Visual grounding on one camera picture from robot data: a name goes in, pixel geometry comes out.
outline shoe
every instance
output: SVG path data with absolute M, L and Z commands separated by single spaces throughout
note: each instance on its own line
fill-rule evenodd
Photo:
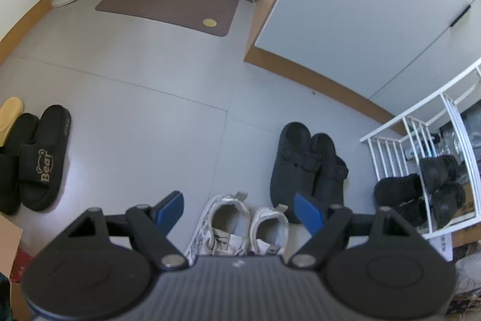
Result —
M 422 196 L 421 179 L 417 174 L 405 177 L 382 178 L 374 187 L 374 200 L 378 207 L 396 207 L 403 202 Z
M 441 155 L 436 158 L 421 158 L 419 160 L 426 192 L 432 194 L 447 181 L 454 181 L 458 176 L 459 165 L 452 155 Z
M 412 226 L 417 227 L 427 222 L 426 204 L 424 200 L 415 199 L 403 205 L 393 207 L 401 217 L 407 220 Z
M 466 201 L 463 187 L 457 182 L 449 181 L 431 196 L 432 212 L 438 229 L 446 226 L 454 214 Z
M 0 107 L 0 147 L 5 144 L 15 120 L 23 112 L 23 102 L 18 97 L 10 97 Z
M 243 201 L 247 193 L 218 195 L 207 203 L 185 256 L 189 265 L 198 255 L 245 255 L 249 250 L 249 210 Z
M 51 207 L 60 193 L 71 122 L 66 108 L 52 105 L 42 114 L 31 143 L 20 147 L 20 199 L 33 211 Z
M 251 210 L 249 241 L 254 255 L 283 255 L 289 236 L 287 206 L 260 207 Z
M 286 205 L 286 217 L 291 223 L 300 223 L 294 213 L 297 192 L 312 195 L 314 179 L 320 168 L 319 156 L 310 149 L 311 134 L 300 122 L 287 124 L 280 133 L 276 161 L 270 182 L 273 206 Z
M 325 208 L 332 204 L 344 205 L 343 184 L 349 170 L 336 155 L 334 142 L 327 134 L 315 134 L 310 151 L 321 158 L 321 170 L 314 181 L 314 198 Z
M 37 116 L 24 113 L 14 122 L 0 148 L 0 212 L 16 214 L 20 208 L 18 165 L 21 146 L 31 143 L 38 126 Z

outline door mat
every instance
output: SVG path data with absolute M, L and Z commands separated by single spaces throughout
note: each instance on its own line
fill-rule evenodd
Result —
M 238 3 L 239 0 L 102 0 L 95 10 L 143 17 L 225 36 Z

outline grey floor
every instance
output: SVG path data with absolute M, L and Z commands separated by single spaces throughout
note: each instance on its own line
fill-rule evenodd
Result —
M 349 167 L 345 200 L 373 211 L 375 176 L 359 138 L 378 124 L 326 96 L 245 64 L 254 5 L 241 0 L 226 37 L 95 11 L 100 0 L 51 10 L 0 66 L 0 101 L 18 96 L 40 117 L 72 114 L 61 197 L 13 222 L 32 254 L 91 206 L 119 214 L 181 190 L 185 212 L 169 234 L 181 250 L 207 200 L 244 191 L 270 205 L 278 135 L 291 121 L 326 132 Z M 288 254 L 309 234 L 292 227 Z

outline shoe rack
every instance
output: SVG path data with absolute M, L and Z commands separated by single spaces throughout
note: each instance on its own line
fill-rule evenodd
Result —
M 465 229 L 465 227 L 481 222 L 481 180 L 479 169 L 459 109 L 460 107 L 465 108 L 466 104 L 469 105 L 469 103 L 474 103 L 479 99 L 481 94 L 480 88 L 481 58 L 440 89 L 424 98 L 424 100 L 360 139 L 361 143 L 367 144 L 369 148 L 378 181 L 385 177 L 403 177 L 408 174 L 418 173 L 421 178 L 424 200 L 429 201 L 430 196 L 426 192 L 419 160 L 439 155 L 431 134 L 437 133 L 441 125 L 451 122 L 455 132 L 459 156 L 463 161 L 462 165 L 466 165 L 473 193 L 474 212 L 456 217 L 446 226 L 438 228 L 430 211 L 429 203 L 426 202 L 427 227 L 418 227 L 418 231 L 426 239 Z M 419 119 L 417 113 L 436 114 L 430 119 Z M 395 133 L 391 128 L 397 124 L 404 126 L 406 130 L 405 136 L 393 137 Z M 412 151 L 414 155 L 412 159 L 406 159 L 405 151 L 407 150 Z

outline yellow slide sandal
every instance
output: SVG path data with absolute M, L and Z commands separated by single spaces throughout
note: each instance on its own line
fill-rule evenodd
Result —
M 22 112 L 23 103 L 18 97 L 10 97 L 0 108 L 0 147 L 5 144 L 11 127 Z

